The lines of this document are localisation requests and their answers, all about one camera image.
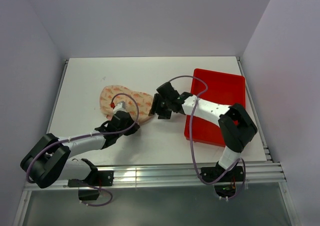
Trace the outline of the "floral mesh laundry bag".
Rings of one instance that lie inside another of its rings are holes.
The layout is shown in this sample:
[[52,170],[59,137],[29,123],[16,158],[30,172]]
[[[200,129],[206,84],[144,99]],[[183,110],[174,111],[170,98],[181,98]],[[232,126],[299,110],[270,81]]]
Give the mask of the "floral mesh laundry bag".
[[[138,123],[144,124],[152,118],[152,115],[149,116],[151,106],[153,103],[154,97],[146,92],[134,91],[122,85],[108,85],[103,88],[99,96],[99,106],[100,111],[103,115],[110,120],[114,114],[113,108],[111,107],[112,98],[119,94],[124,93],[131,96],[138,105]],[[113,100],[113,103],[116,105],[120,102],[125,102],[125,109],[130,113],[133,120],[137,118],[137,108],[134,104],[134,101],[126,95],[118,95]]]

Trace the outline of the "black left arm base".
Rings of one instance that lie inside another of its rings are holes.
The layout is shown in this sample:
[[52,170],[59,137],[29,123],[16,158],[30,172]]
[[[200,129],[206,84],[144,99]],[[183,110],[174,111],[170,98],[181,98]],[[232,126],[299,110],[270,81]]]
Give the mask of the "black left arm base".
[[[105,187],[111,187],[114,180],[113,170],[97,170],[91,172],[85,179],[69,179],[67,186],[69,188],[78,188],[78,199],[82,204],[88,204],[91,207],[100,207],[111,203],[113,194]],[[99,196],[106,194],[109,196],[105,203],[94,204]]]

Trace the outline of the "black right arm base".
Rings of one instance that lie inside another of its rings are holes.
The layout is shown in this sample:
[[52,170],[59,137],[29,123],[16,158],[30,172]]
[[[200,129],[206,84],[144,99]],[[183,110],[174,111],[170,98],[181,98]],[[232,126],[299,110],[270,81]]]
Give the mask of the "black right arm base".
[[202,167],[200,175],[206,183],[213,181],[221,183],[214,185],[214,191],[219,197],[229,199],[237,194],[236,183],[242,183],[241,187],[244,186],[246,169],[243,166],[236,165],[231,170],[225,170],[217,164],[212,167]]

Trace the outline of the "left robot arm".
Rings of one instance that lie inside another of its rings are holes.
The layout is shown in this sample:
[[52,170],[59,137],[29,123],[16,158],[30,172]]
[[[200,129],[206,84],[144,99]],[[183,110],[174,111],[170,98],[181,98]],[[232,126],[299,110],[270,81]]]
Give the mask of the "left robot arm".
[[51,186],[57,180],[98,186],[103,177],[99,175],[97,166],[86,158],[74,157],[106,149],[121,136],[130,136],[139,129],[138,122],[128,112],[120,110],[88,134],[59,138],[47,133],[22,159],[20,167],[26,173],[26,181],[41,189]]

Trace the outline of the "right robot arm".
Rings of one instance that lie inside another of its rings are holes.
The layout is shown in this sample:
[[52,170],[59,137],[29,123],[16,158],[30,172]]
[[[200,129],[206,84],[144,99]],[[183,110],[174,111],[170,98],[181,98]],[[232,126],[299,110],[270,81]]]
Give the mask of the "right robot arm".
[[190,92],[178,93],[171,82],[165,82],[156,89],[149,115],[158,115],[159,119],[168,120],[172,113],[190,116],[189,143],[192,162],[196,164],[193,136],[197,127],[194,117],[219,127],[225,143],[222,156],[217,162],[217,177],[222,181],[229,180],[234,174],[234,167],[241,160],[246,145],[254,138],[258,129],[239,103],[224,105],[200,98]]

